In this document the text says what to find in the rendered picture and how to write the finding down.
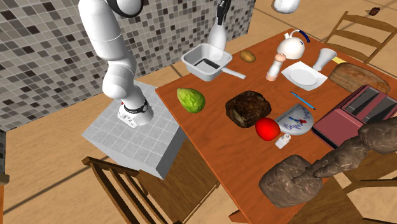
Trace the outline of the white bottle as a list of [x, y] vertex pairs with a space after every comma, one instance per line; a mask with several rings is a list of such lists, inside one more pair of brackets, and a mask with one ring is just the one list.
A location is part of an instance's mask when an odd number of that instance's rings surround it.
[[226, 47], [226, 30], [223, 25], [215, 24], [212, 27], [208, 44], [210, 45], [209, 58], [211, 60], [221, 59]]

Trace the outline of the brown potato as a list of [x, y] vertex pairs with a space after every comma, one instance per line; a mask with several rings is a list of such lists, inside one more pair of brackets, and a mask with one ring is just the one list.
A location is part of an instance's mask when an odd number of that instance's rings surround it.
[[244, 62], [248, 62], [248, 63], [252, 63], [256, 60], [255, 55], [248, 50], [241, 51], [239, 56]]

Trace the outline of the white square pan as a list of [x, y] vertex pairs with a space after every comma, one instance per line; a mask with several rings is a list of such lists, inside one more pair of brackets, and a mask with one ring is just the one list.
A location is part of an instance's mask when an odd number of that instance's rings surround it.
[[181, 57], [181, 60], [189, 72], [203, 81], [212, 81], [222, 72], [241, 79], [246, 77], [226, 67], [232, 60], [228, 52], [207, 43], [192, 48]]

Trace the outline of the white and pink pepper mill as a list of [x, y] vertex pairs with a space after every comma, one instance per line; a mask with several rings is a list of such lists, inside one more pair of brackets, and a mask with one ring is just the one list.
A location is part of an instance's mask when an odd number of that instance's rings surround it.
[[286, 56], [283, 53], [278, 53], [275, 55], [274, 57], [274, 62], [271, 65], [271, 67], [269, 68], [267, 75], [266, 75], [266, 79], [268, 79], [268, 81], [275, 81], [280, 68], [282, 66], [282, 63], [286, 60]]

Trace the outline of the white square plate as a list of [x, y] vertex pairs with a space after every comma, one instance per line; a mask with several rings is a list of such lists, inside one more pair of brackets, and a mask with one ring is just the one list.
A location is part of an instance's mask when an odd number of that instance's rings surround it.
[[306, 91], [314, 90], [328, 79], [327, 76], [301, 61], [288, 66], [281, 73], [294, 85]]

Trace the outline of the dark brown bread loaf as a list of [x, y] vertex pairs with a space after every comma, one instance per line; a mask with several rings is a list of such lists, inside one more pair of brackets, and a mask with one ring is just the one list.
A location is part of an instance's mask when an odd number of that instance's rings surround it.
[[241, 128], [252, 127], [271, 113], [270, 103], [258, 92], [245, 91], [225, 104], [226, 115]]

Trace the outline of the white cup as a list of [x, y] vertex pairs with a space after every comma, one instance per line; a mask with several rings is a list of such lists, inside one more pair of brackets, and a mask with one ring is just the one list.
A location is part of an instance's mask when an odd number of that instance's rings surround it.
[[337, 56], [337, 52], [330, 48], [322, 48], [319, 52], [319, 57], [317, 58], [315, 64], [312, 68], [316, 71], [321, 71], [323, 67], [329, 63], [332, 59]]

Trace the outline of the red tomato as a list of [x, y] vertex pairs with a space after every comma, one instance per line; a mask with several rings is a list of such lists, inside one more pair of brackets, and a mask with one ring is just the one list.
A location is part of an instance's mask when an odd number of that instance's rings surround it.
[[267, 117], [260, 118], [255, 123], [255, 130], [258, 136], [265, 141], [272, 141], [281, 133], [278, 123]]

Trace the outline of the orange-brown wooden table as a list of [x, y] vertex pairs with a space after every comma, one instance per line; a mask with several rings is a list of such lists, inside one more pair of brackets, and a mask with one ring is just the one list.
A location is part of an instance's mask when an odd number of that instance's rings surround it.
[[[268, 81], [266, 72], [283, 37], [277, 34], [251, 46], [250, 51], [256, 56], [252, 63], [242, 61], [238, 54], [233, 56], [228, 67], [244, 74], [244, 79], [222, 73], [212, 81], [202, 81], [189, 74], [157, 88], [158, 96], [249, 224], [287, 224], [300, 208], [275, 207], [259, 189], [259, 180], [290, 155], [300, 155], [314, 162], [327, 154], [330, 147], [314, 134], [306, 133], [293, 137], [279, 149], [273, 142], [261, 139], [254, 128], [236, 126], [226, 115], [226, 102], [247, 90], [259, 92], [271, 105], [270, 117], [277, 118], [301, 102], [292, 91], [313, 105], [316, 110], [311, 108], [311, 113], [315, 119], [320, 119], [349, 94], [331, 81], [311, 91], [295, 86], [283, 76]], [[205, 97], [203, 110], [187, 112], [177, 98], [178, 88], [198, 90]]]

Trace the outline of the wooden chair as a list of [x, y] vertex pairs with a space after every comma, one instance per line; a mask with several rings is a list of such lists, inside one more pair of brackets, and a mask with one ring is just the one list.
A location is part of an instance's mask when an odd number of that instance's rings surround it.
[[[381, 43], [376, 39], [373, 39], [368, 36], [364, 36], [362, 34], [338, 29], [339, 25], [344, 20], [352, 22], [353, 24], [359, 24], [377, 30], [389, 32], [390, 35], [388, 35], [388, 37]], [[324, 43], [326, 43], [327, 45], [331, 46], [332, 48], [340, 52], [343, 52], [348, 56], [361, 60], [364, 64], [368, 64], [381, 51], [381, 49], [383, 49], [383, 47], [385, 47], [388, 44], [388, 42], [390, 42], [390, 40], [392, 40], [395, 37], [395, 35], [397, 35], [397, 27], [389, 23], [360, 15], [350, 15], [348, 11], [345, 11], [344, 14], [341, 16], [341, 18], [339, 19], [339, 21], [337, 22], [337, 24], [335, 25], [335, 27], [333, 28], [333, 30], [328, 35], [328, 37], [324, 40]], [[375, 51], [371, 55], [367, 56], [364, 53], [361, 53], [357, 50], [353, 50], [346, 46], [338, 45], [335, 43], [329, 43], [329, 40], [333, 36], [340, 36], [358, 43], [362, 43], [364, 45], [375, 47]]]
[[185, 140], [164, 180], [92, 157], [82, 163], [89, 166], [127, 224], [140, 224], [122, 199], [108, 171], [137, 210], [144, 224], [185, 224], [219, 181], [194, 145]]
[[288, 224], [397, 224], [397, 153], [369, 151], [357, 169], [329, 178]]

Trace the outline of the white salt shaker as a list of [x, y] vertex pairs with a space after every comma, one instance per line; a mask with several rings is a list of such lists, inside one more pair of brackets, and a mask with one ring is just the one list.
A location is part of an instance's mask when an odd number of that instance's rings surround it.
[[276, 145], [279, 149], [281, 149], [281, 148], [283, 148], [284, 146], [286, 146], [286, 145], [289, 143], [290, 140], [291, 140], [291, 136], [290, 136], [289, 134], [285, 133], [283, 136], [281, 136], [281, 137], [275, 142], [275, 145]]

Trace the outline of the light brown bread loaf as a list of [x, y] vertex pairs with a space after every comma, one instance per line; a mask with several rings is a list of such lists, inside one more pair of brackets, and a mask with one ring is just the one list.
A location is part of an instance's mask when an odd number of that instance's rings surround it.
[[348, 62], [338, 64], [328, 78], [350, 93], [363, 85], [370, 85], [385, 94], [391, 90], [388, 82], [375, 73]]

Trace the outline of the dark pink toaster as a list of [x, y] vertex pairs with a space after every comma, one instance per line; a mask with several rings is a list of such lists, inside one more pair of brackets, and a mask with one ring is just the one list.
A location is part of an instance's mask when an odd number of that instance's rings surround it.
[[367, 123], [387, 120], [397, 114], [397, 100], [370, 85], [363, 85], [319, 119], [311, 131], [328, 146], [338, 148], [358, 135]]

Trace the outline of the grey tiled robot stand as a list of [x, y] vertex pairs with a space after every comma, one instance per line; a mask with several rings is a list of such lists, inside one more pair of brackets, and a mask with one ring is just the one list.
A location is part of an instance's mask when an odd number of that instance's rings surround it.
[[139, 81], [135, 84], [154, 109], [150, 123], [136, 128], [128, 126], [117, 117], [121, 101], [114, 100], [82, 136], [117, 164], [164, 179], [186, 134], [163, 104], [154, 86]]

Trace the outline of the brown stone statue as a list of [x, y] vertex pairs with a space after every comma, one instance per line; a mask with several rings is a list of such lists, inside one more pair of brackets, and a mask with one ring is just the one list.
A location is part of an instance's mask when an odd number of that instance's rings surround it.
[[357, 168], [370, 150], [383, 155], [397, 151], [397, 116], [363, 125], [357, 136], [313, 164], [299, 155], [285, 158], [262, 176], [260, 190], [278, 208], [307, 202], [322, 189], [323, 178]]

